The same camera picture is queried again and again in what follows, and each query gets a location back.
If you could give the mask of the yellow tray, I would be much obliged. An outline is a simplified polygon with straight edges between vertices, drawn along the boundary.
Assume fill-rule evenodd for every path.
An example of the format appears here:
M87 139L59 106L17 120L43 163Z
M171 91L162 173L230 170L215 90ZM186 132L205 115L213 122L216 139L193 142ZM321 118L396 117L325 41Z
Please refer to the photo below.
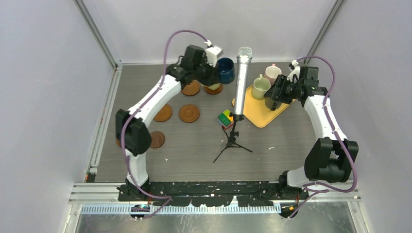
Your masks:
M281 103L274 111L272 111L266 106L265 100L256 100L252 97L252 88L252 85L246 88L243 116L252 122L256 127L264 128L286 108L288 108L289 104Z

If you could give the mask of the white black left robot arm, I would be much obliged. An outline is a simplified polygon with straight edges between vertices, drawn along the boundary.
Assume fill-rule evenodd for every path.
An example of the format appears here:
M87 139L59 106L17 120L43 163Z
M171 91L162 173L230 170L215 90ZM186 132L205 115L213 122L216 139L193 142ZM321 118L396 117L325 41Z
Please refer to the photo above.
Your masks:
M222 54L223 49L214 45L187 46L180 61L165 66L163 75L143 99L128 110L116 112L116 138L126 162L126 185L136 200L150 196L146 171L146 152L152 142L150 123L168 101L193 81L204 86L219 83L217 61Z

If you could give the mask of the cream yellow mug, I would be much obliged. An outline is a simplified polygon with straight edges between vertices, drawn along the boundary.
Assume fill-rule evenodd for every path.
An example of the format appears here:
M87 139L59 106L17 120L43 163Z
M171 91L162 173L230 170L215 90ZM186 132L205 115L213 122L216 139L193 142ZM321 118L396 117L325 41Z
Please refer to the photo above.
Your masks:
M217 90L218 88L220 88L220 86L221 86L220 83L216 83L216 84L213 84L213 85L211 85L211 86L207 86L207 88L208 88L209 90L214 91L214 90Z

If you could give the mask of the dark blue mug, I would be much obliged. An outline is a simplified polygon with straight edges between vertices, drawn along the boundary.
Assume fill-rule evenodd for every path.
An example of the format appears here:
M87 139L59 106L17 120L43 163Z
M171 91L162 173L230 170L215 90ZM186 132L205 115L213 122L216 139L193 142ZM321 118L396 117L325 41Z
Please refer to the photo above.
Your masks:
M234 62L224 57L217 61L217 76L221 84L230 84L235 79Z

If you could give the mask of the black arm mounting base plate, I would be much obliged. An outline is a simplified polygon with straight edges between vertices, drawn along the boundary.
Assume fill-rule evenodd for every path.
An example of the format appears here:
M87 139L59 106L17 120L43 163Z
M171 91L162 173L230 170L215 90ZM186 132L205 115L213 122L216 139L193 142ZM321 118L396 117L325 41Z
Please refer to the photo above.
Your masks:
M277 200L296 204L309 195L279 185L276 181L146 182L139 191L130 182L117 187L119 201L145 201L154 206L269 206Z

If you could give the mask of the dark walnut wooden coaster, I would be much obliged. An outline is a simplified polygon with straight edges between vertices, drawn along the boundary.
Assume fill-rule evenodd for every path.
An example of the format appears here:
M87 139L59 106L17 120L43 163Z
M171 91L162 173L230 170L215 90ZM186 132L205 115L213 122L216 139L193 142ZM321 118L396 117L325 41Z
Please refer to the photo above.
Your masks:
M165 135L160 131L154 131L150 133L151 136L151 144L150 148L157 149L164 145L165 143Z

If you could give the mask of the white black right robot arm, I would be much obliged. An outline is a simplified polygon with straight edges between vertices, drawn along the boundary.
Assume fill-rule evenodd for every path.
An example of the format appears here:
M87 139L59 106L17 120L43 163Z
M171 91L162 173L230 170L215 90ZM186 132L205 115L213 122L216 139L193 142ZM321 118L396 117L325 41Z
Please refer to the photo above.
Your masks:
M279 74L264 95L273 107L299 101L311 120L317 138L304 165L284 171L279 176L277 192L283 199L290 199L303 190L348 193L356 187L356 180L347 189L337 186L355 175L353 167L359 146L357 142L348 140L340 129L330 106L328 89L319 86L318 73L317 67L296 67L289 76Z

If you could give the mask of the light green mug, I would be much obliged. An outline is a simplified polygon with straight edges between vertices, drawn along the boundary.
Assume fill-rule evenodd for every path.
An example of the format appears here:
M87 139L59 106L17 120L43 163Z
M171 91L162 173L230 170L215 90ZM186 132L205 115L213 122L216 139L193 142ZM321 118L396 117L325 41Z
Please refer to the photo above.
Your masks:
M264 78L262 74L259 75L253 82L251 95L256 100L263 100L264 94L271 88L271 83Z

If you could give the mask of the dark green mug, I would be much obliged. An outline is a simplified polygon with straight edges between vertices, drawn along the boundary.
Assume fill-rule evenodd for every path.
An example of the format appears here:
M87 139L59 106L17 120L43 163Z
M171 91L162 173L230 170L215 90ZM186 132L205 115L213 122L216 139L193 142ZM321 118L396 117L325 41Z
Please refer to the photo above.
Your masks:
M270 97L265 98L265 106L271 111L279 109L281 105L281 102L273 100Z

